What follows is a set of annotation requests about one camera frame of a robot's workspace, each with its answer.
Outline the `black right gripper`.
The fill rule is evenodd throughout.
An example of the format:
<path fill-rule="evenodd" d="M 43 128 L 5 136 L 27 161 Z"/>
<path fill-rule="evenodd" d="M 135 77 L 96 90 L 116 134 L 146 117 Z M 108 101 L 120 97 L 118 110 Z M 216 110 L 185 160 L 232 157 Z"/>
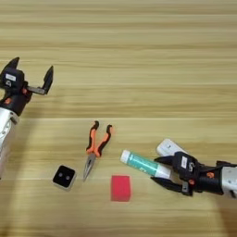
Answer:
<path fill-rule="evenodd" d="M 172 166 L 174 156 L 161 156 L 154 159 L 155 162 Z M 162 187 L 177 193 L 192 196 L 194 192 L 214 193 L 223 195 L 221 187 L 222 167 L 196 166 L 189 168 L 182 176 L 182 185 L 164 178 L 151 177 L 151 180 Z"/>

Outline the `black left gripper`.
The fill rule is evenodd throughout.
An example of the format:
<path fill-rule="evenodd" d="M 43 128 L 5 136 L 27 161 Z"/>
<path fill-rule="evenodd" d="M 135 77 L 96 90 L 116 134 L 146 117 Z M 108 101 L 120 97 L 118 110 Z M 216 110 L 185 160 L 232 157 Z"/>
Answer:
<path fill-rule="evenodd" d="M 19 63 L 19 57 L 15 57 L 10 60 L 5 69 L 11 68 L 16 69 Z M 43 88 L 40 87 L 31 87 L 28 84 L 24 84 L 20 89 L 6 89 L 4 97 L 0 100 L 0 107 L 13 111 L 15 114 L 20 116 L 22 111 L 31 101 L 31 96 L 33 94 L 45 95 L 48 94 L 51 85 L 53 83 L 54 76 L 54 67 L 51 66 L 49 70 L 47 70 L 44 76 L 44 85 Z"/>

